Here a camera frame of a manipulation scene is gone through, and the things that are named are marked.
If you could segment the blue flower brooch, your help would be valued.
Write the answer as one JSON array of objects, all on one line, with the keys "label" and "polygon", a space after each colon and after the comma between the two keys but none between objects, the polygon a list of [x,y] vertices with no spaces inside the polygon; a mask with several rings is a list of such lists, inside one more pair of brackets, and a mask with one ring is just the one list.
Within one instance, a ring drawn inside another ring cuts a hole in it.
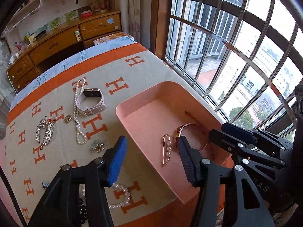
[{"label": "blue flower brooch", "polygon": [[104,144],[100,142],[98,139],[93,141],[93,144],[91,145],[91,150],[95,151],[96,153],[100,153],[104,150]]}]

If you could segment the pearl safety pin brooch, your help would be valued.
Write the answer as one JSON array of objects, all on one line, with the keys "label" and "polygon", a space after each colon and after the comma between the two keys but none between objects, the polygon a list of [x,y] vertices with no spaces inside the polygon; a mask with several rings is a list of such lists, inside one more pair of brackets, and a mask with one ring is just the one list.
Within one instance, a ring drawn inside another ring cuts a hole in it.
[{"label": "pearl safety pin brooch", "polygon": [[172,140],[168,134],[163,135],[163,146],[162,146],[162,164],[166,166],[172,153]]}]

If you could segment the pink rectangular tray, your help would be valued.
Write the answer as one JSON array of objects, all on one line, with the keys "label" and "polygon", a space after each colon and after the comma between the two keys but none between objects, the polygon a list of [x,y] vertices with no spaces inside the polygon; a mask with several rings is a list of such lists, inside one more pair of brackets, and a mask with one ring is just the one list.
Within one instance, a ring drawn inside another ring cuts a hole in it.
[{"label": "pink rectangular tray", "polygon": [[221,123],[184,87],[160,82],[116,107],[116,115],[143,155],[172,192],[187,203],[198,189],[188,182],[175,145],[177,128],[190,146],[218,165],[229,154],[208,141],[208,132]]}]

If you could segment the silver leaf rhinestone brooch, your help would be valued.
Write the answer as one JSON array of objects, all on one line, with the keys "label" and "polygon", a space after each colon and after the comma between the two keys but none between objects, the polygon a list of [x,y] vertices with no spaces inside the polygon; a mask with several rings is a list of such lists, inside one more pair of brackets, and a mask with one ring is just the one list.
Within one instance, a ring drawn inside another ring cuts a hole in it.
[{"label": "silver leaf rhinestone brooch", "polygon": [[35,140],[39,144],[39,149],[42,150],[45,146],[49,145],[53,138],[55,123],[57,116],[45,116],[37,125],[35,132]]}]

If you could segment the pink strap smartwatch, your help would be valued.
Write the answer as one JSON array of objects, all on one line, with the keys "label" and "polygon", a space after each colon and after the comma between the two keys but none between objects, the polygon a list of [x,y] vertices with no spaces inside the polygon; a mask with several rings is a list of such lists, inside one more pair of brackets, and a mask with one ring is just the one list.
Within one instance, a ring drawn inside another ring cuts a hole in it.
[{"label": "pink strap smartwatch", "polygon": [[85,116],[98,114],[106,109],[104,95],[98,88],[86,88],[76,98],[76,107]]}]

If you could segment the orange beige H-pattern blanket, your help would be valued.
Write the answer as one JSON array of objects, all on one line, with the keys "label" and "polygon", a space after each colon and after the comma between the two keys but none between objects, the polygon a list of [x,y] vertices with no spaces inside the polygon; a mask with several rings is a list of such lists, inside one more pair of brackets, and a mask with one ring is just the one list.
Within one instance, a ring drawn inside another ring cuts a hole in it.
[{"label": "orange beige H-pattern blanket", "polygon": [[[116,115],[116,107],[131,97],[171,81],[194,96],[220,123],[211,107],[171,67],[139,43],[85,60],[51,78],[17,104],[7,117],[5,175],[27,226],[80,226],[79,198],[96,202],[84,177],[77,177],[103,157],[120,136],[127,152],[117,181],[105,189],[105,205],[89,208],[86,226],[109,211],[116,226],[189,226],[198,193],[183,203],[143,155]],[[86,88],[98,88],[106,109],[83,115],[76,98]],[[67,114],[72,116],[65,123]],[[45,116],[57,116],[49,145],[40,150],[37,125]],[[91,150],[98,139],[104,150]],[[50,183],[46,190],[42,182]]]}]

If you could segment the small gold round pendant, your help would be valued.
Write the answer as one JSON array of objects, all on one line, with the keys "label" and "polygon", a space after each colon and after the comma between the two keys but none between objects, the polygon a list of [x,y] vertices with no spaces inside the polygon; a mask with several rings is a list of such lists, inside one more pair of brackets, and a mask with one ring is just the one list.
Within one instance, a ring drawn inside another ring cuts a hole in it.
[{"label": "small gold round pendant", "polygon": [[65,123],[69,123],[72,120],[72,116],[70,114],[67,114],[64,118]]}]

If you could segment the small silver crystal earring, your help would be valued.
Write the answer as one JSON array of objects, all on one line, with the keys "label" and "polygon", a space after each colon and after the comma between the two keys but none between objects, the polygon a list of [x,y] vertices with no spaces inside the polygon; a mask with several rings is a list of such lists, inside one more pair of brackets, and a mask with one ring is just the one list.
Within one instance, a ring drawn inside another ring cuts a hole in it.
[{"label": "small silver crystal earring", "polygon": [[43,190],[46,190],[49,187],[50,183],[48,181],[43,181],[42,182],[42,188]]}]

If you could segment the metal window security bars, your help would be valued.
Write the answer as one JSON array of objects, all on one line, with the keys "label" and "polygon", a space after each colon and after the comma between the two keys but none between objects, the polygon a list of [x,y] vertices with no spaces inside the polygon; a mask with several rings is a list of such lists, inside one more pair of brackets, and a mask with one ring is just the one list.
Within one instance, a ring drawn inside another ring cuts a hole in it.
[{"label": "metal window security bars", "polygon": [[281,0],[172,0],[165,60],[223,120],[294,140],[302,29]]}]

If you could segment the light blue patterned sheet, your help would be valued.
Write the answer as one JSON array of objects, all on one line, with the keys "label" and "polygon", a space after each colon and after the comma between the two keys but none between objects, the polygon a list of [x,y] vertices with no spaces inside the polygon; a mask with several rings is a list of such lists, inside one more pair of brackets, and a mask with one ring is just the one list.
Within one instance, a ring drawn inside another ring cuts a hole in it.
[{"label": "light blue patterned sheet", "polygon": [[19,104],[25,97],[27,97],[30,93],[32,93],[39,86],[50,80],[51,78],[57,76],[58,74],[64,72],[65,70],[71,68],[74,65],[77,65],[85,60],[88,60],[94,56],[99,54],[108,52],[113,49],[117,49],[123,46],[127,46],[130,44],[134,44],[136,41],[133,38],[129,38],[127,36],[122,36],[115,38],[113,40],[109,40],[106,42],[102,42],[100,44],[94,45],[88,49],[85,49],[79,53],[74,54],[73,56],[61,61],[55,66],[51,67],[46,72],[42,73],[37,77],[33,77],[30,80],[29,84],[24,87],[19,93],[15,96],[12,101],[10,111]]}]

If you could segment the white lace covered furniture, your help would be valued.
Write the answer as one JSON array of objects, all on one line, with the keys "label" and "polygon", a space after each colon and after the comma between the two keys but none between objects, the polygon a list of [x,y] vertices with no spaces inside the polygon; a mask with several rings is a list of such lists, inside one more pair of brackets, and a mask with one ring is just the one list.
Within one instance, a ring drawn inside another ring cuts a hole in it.
[{"label": "white lace covered furniture", "polygon": [[5,40],[1,40],[0,46],[0,71],[1,71],[1,125],[6,124],[7,115],[10,111],[11,103],[16,96],[15,91],[8,79],[7,68],[10,63],[11,53],[7,42]]}]

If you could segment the magazine by the desk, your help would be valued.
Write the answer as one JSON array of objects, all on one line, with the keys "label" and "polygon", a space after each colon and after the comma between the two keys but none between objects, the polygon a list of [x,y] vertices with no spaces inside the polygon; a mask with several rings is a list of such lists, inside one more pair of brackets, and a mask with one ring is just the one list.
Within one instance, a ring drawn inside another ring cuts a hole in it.
[{"label": "magazine by the desk", "polygon": [[101,38],[97,38],[97,39],[93,40],[93,44],[98,45],[98,44],[108,42],[110,40],[114,40],[114,39],[120,38],[120,37],[127,37],[127,38],[130,38],[132,40],[134,39],[133,36],[131,36],[131,35],[125,33],[125,32],[117,32],[117,33],[114,33],[114,34],[103,36]]}]

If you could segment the wooden desk with drawers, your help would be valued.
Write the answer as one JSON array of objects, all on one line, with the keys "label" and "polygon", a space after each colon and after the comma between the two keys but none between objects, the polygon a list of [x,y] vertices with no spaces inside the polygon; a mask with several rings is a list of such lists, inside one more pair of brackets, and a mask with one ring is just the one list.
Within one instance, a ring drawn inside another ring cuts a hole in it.
[{"label": "wooden desk with drawers", "polygon": [[93,41],[122,31],[121,12],[94,12],[86,18],[78,17],[43,34],[27,46],[7,70],[16,93],[36,77],[60,61],[93,46]]}]

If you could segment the red small box on desk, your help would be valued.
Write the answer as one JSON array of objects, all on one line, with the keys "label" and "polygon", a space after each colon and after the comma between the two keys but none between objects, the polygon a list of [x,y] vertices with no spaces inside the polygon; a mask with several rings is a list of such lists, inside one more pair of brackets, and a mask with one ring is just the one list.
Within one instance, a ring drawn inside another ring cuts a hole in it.
[{"label": "red small box on desk", "polygon": [[81,18],[82,18],[82,19],[87,18],[87,17],[90,17],[90,16],[92,16],[92,11],[90,11],[90,10],[86,10],[86,11],[83,11],[83,12],[81,13]]}]

